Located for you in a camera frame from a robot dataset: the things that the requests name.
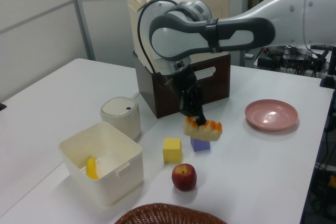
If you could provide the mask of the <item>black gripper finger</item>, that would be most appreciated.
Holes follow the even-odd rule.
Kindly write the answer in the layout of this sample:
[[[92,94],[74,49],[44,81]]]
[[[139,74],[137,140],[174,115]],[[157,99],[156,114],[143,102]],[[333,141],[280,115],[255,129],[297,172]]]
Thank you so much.
[[[204,93],[203,88],[196,84],[191,90],[192,107],[194,110],[194,119],[198,126],[205,125],[206,118],[203,113]]]
[[[188,103],[188,94],[185,90],[182,91],[180,95],[180,107],[179,112],[187,117],[192,117],[192,111],[190,109],[190,104]]]

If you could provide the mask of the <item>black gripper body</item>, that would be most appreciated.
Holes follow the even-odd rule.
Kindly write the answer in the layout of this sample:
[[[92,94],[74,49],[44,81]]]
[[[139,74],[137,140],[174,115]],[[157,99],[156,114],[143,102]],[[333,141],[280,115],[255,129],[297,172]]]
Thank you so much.
[[[189,90],[196,83],[196,75],[193,68],[188,65],[182,71],[171,74],[167,77],[167,86],[176,93]]]

